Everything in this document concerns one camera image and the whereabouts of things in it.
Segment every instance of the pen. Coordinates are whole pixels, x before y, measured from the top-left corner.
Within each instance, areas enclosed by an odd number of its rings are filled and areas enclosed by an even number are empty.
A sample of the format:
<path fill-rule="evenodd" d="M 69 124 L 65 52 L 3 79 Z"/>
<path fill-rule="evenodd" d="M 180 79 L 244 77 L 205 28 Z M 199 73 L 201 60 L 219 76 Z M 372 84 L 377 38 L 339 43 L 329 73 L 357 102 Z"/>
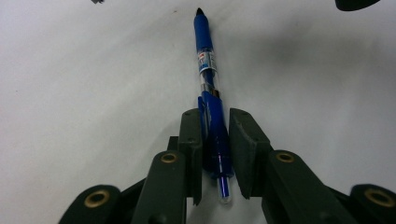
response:
<path fill-rule="evenodd" d="M 220 201 L 229 203 L 231 201 L 229 178 L 233 176 L 229 137 L 218 90 L 218 74 L 209 23 L 200 8 L 194 19 L 194 29 L 202 90 L 201 96 L 198 97 L 198 108 L 203 127 L 203 167 L 212 178 L 217 179 Z"/>

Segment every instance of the metal ring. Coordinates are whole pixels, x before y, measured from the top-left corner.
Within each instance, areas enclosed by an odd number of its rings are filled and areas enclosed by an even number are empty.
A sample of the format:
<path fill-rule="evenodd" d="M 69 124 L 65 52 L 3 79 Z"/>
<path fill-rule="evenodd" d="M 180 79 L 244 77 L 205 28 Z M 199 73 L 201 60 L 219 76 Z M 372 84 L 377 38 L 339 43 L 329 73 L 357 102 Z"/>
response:
<path fill-rule="evenodd" d="M 110 199 L 110 193 L 106 189 L 99 189 L 88 195 L 88 197 L 85 198 L 84 204 L 89 208 L 95 208 L 107 203 L 108 199 Z"/>
<path fill-rule="evenodd" d="M 396 204 L 395 200 L 381 189 L 367 189 L 364 191 L 364 196 L 366 196 L 366 198 L 372 203 L 376 203 L 384 207 L 394 207 Z"/>
<path fill-rule="evenodd" d="M 287 152 L 279 152 L 276 154 L 276 158 L 279 161 L 283 161 L 283 162 L 294 162 L 294 157 L 287 153 Z"/>
<path fill-rule="evenodd" d="M 165 163 L 172 163 L 177 161 L 177 155 L 174 153 L 166 153 L 161 156 L 161 161 Z"/>

